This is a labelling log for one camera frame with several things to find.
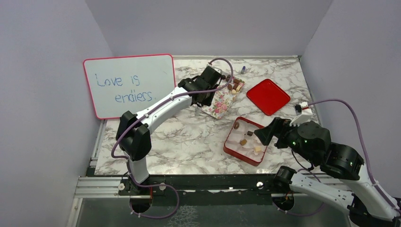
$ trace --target lavender wall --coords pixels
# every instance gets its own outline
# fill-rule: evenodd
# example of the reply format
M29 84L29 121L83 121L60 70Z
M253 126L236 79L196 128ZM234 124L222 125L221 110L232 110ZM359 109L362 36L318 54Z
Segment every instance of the lavender wall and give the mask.
M65 226L99 124L82 61L112 54L83 0L0 5L0 226Z
M302 59L315 100L341 98L355 109L375 178L401 196L401 1L333 0ZM351 113L318 106L334 141L362 152Z
M113 54L301 55L331 0L86 0Z

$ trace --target wire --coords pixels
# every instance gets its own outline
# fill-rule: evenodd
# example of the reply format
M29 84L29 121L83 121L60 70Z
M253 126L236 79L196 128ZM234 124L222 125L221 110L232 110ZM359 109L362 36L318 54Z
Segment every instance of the wire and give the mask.
M317 181L319 181L319 182L321 183L320 179L319 179L314 173L312 173L311 171L309 171L309 170L306 169L306 168L298 169L298 172L303 171L303 170L305 170L305 171L309 172L310 174L312 174L312 175L317 179ZM310 216L312 216L312 215L315 215L315 214L319 213L319 212L322 211L322 209L324 208L324 202L322 202L322 204L320 205L320 207L319 207L318 209L316 209L314 212L310 213L310 214L297 214L297 213L293 213L293 212L291 212L291 211L282 210L282 209L280 209L275 203L273 203L273 205L277 207L277 210L279 210L279 211L281 211L281 212L283 212L283 213L285 213L285 214L289 214L289 215L297 216L297 217L310 217Z
M325 99L325 100L320 100L320 101L316 101L316 102L311 102L311 103L308 103L308 105L315 105L315 104L324 103L324 102L340 102L340 103L343 103L344 105L346 105L348 107L348 109L351 111L352 116L354 117L354 120L355 120L355 124L357 125L359 141L361 143L362 151L363 151L364 156L365 156L366 169L367 169L367 174L368 174L368 176L370 178L370 181L371 181L372 185L376 188L376 190L379 192L379 194L384 198L384 200L386 200L386 202L394 210L396 210L400 214L400 216L398 216L397 218L401 218L401 210L399 208L397 209L397 205L394 205L393 202L391 202L391 200L386 196L385 192L383 192L383 190L380 188L380 186L378 185L377 181L373 177L372 169L370 168L369 156L367 154L366 146L365 146L364 140L362 138L361 127L360 127L360 124L359 124L359 120L357 118L357 114L355 113L354 109L352 109L352 107L346 101L341 100L341 99L335 99L335 98L334 99Z
M134 175L132 174L129 161L127 161L127 168L128 168L128 172L129 172L128 175L130 176L132 182L134 182L134 184L137 185L138 187L141 187L141 188L152 188L152 187L165 186L165 187L171 188L174 191L174 193L175 193L175 195L177 197L177 204L175 205L174 210L169 214L166 214L166 215L163 215L163 216L151 216L151 215L137 213L132 209L132 205L131 205L131 202L130 202L131 214L138 215L138 217L142 216L142 217L152 218L152 219L164 219L164 218L168 218L169 216L171 216L171 215L173 215L173 214L175 214L177 212L178 207L180 206L180 196L178 194L178 191L173 186L168 185L168 184L152 184L152 185L139 184L138 182L136 182L136 180L134 178Z
M300 162L298 162L298 159L295 157L294 151L291 150L292 156L294 157L295 161L298 163L298 165L300 165L303 169L308 169L305 166L303 166Z
M217 60L222 60L222 61L227 62L227 64L228 64L229 67L230 67L230 70L231 70L231 77L230 77L230 79L228 80L228 82L227 82L225 85L223 85L222 87L216 88L216 89L212 89L212 90L190 91L190 92L185 92L185 93L177 94L177 95L173 96L173 99L178 98L178 97L181 97L181 96L185 96L185 95L216 92L216 91L219 91L219 90L221 90L221 89L227 87L227 86L231 83L231 81L234 79L234 69L233 69L233 66L232 66L231 63L230 63L227 59L225 59L225 58L215 58L215 59L211 60L211 61L209 62L209 64L211 65L214 61L217 61ZM171 99L166 99L165 101L163 101L163 102L161 102L160 104L158 104L157 106L155 106L155 108L149 110L149 112L148 112L147 114L148 114L148 115L151 115L151 114L152 114L154 111L156 111L158 108L162 107L164 104L166 104L166 103L168 103L168 102L170 102L170 101L171 101ZM135 127L135 125L136 125L137 123L139 123L140 121L142 121L144 118L145 118L145 114L144 114L143 116L141 116L140 118L138 118L133 124L131 124L131 125L121 134L121 136L118 138L118 140L116 141L116 143L114 144L114 146L113 146L113 148L112 148L111 156L112 156L113 158L124 158L124 159L127 159L127 160L128 160L128 157L127 157L127 156L124 156L124 155L122 155L122 156L116 156L116 155L114 155L115 149L116 149L117 146L120 144L120 142L121 142L121 140L124 138L124 136L125 136L133 127ZM165 187L171 188L171 189L174 191L175 195L177 196L177 205L175 206L175 209L174 209L171 213L169 213L169 214L167 214L167 215L160 216L160 217L158 217L158 216L150 216L150 215L141 215L140 213L135 212L135 211L132 209L131 205L130 205L131 214L136 214L136 215L138 215L138 217L143 216L143 217L146 217L146 218L163 219L163 218L167 218L167 217L173 215L173 214L178 210L178 207L179 207L179 205L180 205L180 196L179 196L177 190L176 190L173 186L168 185L168 184L141 185L141 184L139 184L138 182L135 181L135 179L134 179L134 177L133 177L133 174L132 174L132 171L131 171L131 167L130 167L129 161L127 161L127 168L128 168L128 172L129 172L128 174L129 174L131 180L132 180L132 181L134 182L134 184L137 185L138 187L151 188L151 187L165 186Z
M227 59L225 59L225 58L215 58L215 59L211 60L211 61L209 62L209 64L211 65L214 61L217 61L217 60L222 60L222 61L227 62L227 64L228 64L229 67L230 67L230 70L231 70L231 77L230 77L230 79L228 80L228 82L227 82L225 85L223 85L222 87L213 89L213 90L184 92L184 93L177 94L177 95L173 96L173 99L178 98L178 97L181 97L181 96L185 96L185 95L216 92L216 91L218 91L218 90L221 90L221 89L227 87L227 86L229 85L229 83L231 83L231 81L234 79L234 69L233 69L233 66L232 66L231 63L230 63ZM151 114L152 114L154 111L156 111L158 108L164 106L164 104L166 104L166 103L168 103L168 102L170 102L170 101L171 101L171 99L166 99L165 101L163 101L163 102L161 102L159 105L157 105L155 108L149 110L149 112L148 112L147 114L148 114L148 115L151 115ZM113 146L113 148L112 148L112 151L111 151L112 154L111 154L111 156L112 156L113 158L124 158L124 159L128 159L128 157L126 157L126 156L124 156L124 155L116 156L116 155L114 154L114 153L115 153L115 149L116 149L117 146L120 144L120 142L121 142L121 140L124 138L124 136L125 136L133 127L135 127L135 125L136 125L137 123L139 123L139 122L142 121L143 119L145 119L145 114L144 114L143 116L141 116L140 118L138 118L138 120L136 120L133 124L131 124L131 125L121 134L121 136L118 138L118 140L116 141L116 143L114 144L114 146Z

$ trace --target marble surface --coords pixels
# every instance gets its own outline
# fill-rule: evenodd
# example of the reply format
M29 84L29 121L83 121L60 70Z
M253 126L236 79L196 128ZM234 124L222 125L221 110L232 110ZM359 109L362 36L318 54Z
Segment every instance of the marble surface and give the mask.
M200 75L208 60L174 60L177 82L183 78ZM234 76L245 81L244 90L238 94L235 102L225 116L217 120L202 111L195 114L192 106L180 111L168 119L151 135L152 150L147 156L150 174L254 174L276 173L280 166L294 169L296 163L289 149L277 149L273 138L266 155L259 166L252 166L223 151L223 143L238 116L245 117L261 125L268 125L276 117L295 117L294 105L302 101L311 101L304 75L298 59L246 59L230 60L234 67ZM223 61L213 63L229 72ZM242 67L245 74L240 74ZM273 80L290 95L290 102L273 116L263 114L247 97L246 92L264 79ZM314 109L312 120L318 122ZM101 144L96 165L96 175L122 175L127 171L124 159L113 159L110 151L115 143L118 120L109 120ZM299 155L297 159L306 167L310 164Z

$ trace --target red whiteboard frame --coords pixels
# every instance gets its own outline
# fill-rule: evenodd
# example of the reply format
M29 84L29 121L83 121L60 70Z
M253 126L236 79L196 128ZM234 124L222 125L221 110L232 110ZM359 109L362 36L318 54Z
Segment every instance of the red whiteboard frame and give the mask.
M100 118L99 116L97 116L97 112L96 112L96 108L95 108L95 102L93 101L93 96L92 96L92 90L90 89L89 79L88 79L88 77L87 77L87 71L86 71L86 69L85 69L85 62L86 62L86 61L90 61L90 60L104 60L104 59L115 59L115 58L149 57L149 56L160 56L160 55L168 55L168 56L171 57L171 63L173 64L174 87L176 87L176 86L177 86L177 83L176 83L176 81L175 81L174 58L173 58L173 56L172 56L171 54L169 54L169 53L157 53L157 54L144 54L144 55L121 56L121 57L88 58L88 59L85 59L85 60L82 62L82 66L83 66L83 68L84 68L84 73L85 73L85 77L86 77L86 79L87 79L87 85L88 85L88 88L89 88L90 97L92 98L92 104L93 104L93 108L94 108L94 110L95 110L96 117L97 117L98 119L101 119L101 120L119 119L119 117Z

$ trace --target screw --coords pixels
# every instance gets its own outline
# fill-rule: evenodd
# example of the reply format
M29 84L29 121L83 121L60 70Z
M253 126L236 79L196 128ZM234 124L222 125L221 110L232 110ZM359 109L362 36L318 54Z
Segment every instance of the screw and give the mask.
M163 190L166 189L166 187L165 186L159 186L159 189L163 191Z
M259 189L262 189L263 183L259 181L258 183L256 183L256 187L258 187Z

